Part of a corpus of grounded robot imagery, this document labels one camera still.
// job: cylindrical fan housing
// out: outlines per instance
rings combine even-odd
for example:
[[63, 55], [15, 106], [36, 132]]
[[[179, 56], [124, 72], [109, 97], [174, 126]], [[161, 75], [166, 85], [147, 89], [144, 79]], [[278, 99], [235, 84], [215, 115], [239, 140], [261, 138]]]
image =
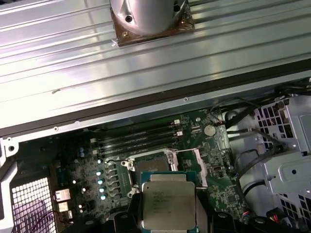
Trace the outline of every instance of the cylindrical fan housing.
[[139, 35], [166, 31], [181, 18], [186, 0], [111, 0], [114, 15], [125, 29]]

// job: copper base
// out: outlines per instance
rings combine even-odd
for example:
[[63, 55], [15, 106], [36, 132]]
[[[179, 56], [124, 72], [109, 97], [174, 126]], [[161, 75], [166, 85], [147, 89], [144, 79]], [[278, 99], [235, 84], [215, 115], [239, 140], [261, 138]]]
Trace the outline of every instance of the copper base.
[[173, 28], [170, 28], [162, 33], [154, 34], [154, 35], [138, 35], [135, 33], [132, 33], [125, 29], [122, 25], [119, 24], [115, 14], [113, 13], [112, 9], [111, 16], [113, 20], [113, 26], [116, 31], [117, 35], [117, 44], [119, 47], [126, 46], [126, 45], [132, 45], [132, 44], [138, 44], [150, 40], [155, 40], [159, 38], [164, 38], [172, 35], [178, 35], [188, 32], [194, 31], [194, 22], [192, 19], [190, 6], [187, 2], [185, 6], [185, 11], [181, 17], [181, 19], [177, 22], [176, 26]]

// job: silver metal cover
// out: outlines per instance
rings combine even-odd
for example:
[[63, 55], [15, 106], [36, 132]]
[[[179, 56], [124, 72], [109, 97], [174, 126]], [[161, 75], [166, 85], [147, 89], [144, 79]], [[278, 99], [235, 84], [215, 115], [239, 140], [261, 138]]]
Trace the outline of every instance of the silver metal cover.
[[109, 0], [0, 6], [0, 128], [311, 58], [310, 0], [189, 2], [194, 33], [121, 49]]

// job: computer motherboard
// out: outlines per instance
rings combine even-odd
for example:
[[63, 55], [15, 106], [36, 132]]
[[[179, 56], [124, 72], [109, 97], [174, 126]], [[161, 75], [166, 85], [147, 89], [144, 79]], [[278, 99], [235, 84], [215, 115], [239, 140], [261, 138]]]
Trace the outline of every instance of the computer motherboard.
[[58, 145], [58, 211], [63, 219], [127, 209], [143, 171], [196, 171], [216, 211], [239, 219], [244, 204], [235, 185], [232, 154], [220, 112], [198, 110], [139, 124], [105, 125], [68, 134]]

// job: perforated metal grille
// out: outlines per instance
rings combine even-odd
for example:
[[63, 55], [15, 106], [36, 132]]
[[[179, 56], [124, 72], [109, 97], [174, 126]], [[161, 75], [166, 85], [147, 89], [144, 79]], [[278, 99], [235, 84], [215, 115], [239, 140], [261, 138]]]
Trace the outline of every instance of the perforated metal grille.
[[12, 189], [12, 233], [56, 233], [48, 178]]
[[285, 214], [287, 214], [290, 218], [294, 220], [299, 219], [297, 207], [292, 202], [285, 200], [285, 199], [281, 199], [281, 204], [282, 204], [283, 211]]
[[[258, 109], [256, 118], [259, 128], [262, 132], [285, 142], [296, 142], [291, 119], [286, 109], [288, 101], [280, 101], [270, 105], [263, 106]], [[268, 150], [272, 146], [272, 142], [263, 138], [264, 146]]]
[[302, 195], [298, 195], [298, 197], [301, 204], [301, 208], [299, 208], [299, 210], [302, 220], [305, 224], [307, 224], [309, 229], [311, 229], [311, 199]]

